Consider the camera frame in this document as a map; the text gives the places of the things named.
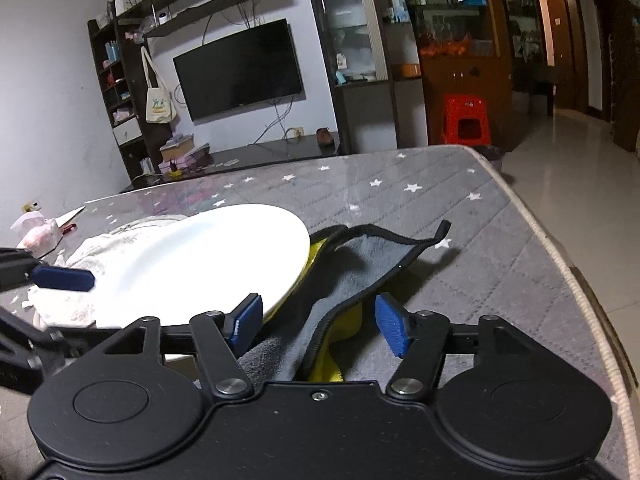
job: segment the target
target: white cloth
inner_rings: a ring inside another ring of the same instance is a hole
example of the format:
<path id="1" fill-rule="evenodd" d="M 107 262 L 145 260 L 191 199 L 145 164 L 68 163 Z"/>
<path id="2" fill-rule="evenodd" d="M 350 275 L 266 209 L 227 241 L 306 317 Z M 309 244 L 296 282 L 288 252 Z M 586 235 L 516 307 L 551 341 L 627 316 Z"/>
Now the white cloth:
<path id="1" fill-rule="evenodd" d="M 95 287 L 90 292 L 70 292 L 32 286 L 23 306 L 35 307 L 38 315 L 34 324 L 41 329 L 50 325 L 91 325 L 110 274 L 130 264 L 142 249 L 162 235 L 166 226 L 184 218 L 165 215 L 137 220 L 110 233 L 87 238 L 66 261 L 63 255 L 58 256 L 57 266 L 90 270 L 95 276 Z"/>

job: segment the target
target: wooden cabinet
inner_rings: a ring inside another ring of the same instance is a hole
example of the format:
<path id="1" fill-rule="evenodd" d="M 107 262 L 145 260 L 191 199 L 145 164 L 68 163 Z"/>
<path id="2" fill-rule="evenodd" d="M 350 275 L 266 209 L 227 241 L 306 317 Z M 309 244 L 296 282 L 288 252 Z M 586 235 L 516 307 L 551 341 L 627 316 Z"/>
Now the wooden cabinet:
<path id="1" fill-rule="evenodd" d="M 412 0 L 429 143 L 442 142 L 444 96 L 486 101 L 494 145 L 511 149 L 511 49 L 501 0 Z"/>
<path id="2" fill-rule="evenodd" d="M 497 57 L 421 58 L 422 86 L 429 128 L 429 143 L 439 144 L 446 94 L 475 94 L 486 101 L 495 146 L 514 148 L 520 136 L 509 128 L 511 81 L 509 66 Z"/>

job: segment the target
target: canvas bag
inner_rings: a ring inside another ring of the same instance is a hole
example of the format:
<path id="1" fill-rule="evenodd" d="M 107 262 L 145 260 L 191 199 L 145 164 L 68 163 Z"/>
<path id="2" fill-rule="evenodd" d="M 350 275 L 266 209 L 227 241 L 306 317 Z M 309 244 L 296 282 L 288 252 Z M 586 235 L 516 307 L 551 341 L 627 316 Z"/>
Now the canvas bag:
<path id="1" fill-rule="evenodd" d="M 171 92 L 167 88 L 162 76 L 156 70 L 151 56 L 145 47 L 140 49 L 142 53 L 142 66 L 145 69 L 146 85 L 146 122 L 147 123 L 169 123 L 176 115 L 174 104 L 171 101 Z M 158 86 L 151 86 L 149 79 L 149 67 L 156 74 Z"/>

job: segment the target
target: glass cabinet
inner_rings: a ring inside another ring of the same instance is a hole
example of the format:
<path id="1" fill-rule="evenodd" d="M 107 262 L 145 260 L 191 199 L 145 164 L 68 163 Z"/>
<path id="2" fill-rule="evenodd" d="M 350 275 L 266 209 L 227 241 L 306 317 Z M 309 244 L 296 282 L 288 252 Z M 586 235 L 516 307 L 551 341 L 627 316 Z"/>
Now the glass cabinet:
<path id="1" fill-rule="evenodd" d="M 507 14 L 511 55 L 525 63 L 545 62 L 536 0 L 502 0 Z"/>
<path id="2" fill-rule="evenodd" d="M 497 55 L 489 0 L 409 0 L 421 57 Z"/>
<path id="3" fill-rule="evenodd" d="M 388 79 L 374 0 L 321 0 L 338 86 Z"/>

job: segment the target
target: tv stand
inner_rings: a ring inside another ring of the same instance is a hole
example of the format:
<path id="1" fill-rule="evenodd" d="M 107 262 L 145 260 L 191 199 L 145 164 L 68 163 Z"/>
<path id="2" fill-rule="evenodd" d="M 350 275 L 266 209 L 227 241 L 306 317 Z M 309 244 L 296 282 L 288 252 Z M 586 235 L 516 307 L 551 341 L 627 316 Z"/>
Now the tv stand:
<path id="1" fill-rule="evenodd" d="M 249 144 L 232 150 L 210 153 L 197 160 L 194 166 L 182 170 L 180 177 L 174 178 L 167 174 L 140 176 L 121 192 L 125 193 L 136 189 L 144 189 L 145 187 L 200 178 L 201 176 L 212 174 L 260 168 L 271 164 L 335 156 L 338 155 L 340 145 L 335 137 L 334 142 L 335 146 L 321 148 L 318 145 L 316 136 L 311 135 L 303 136 L 299 139 L 272 140 L 261 144 Z"/>

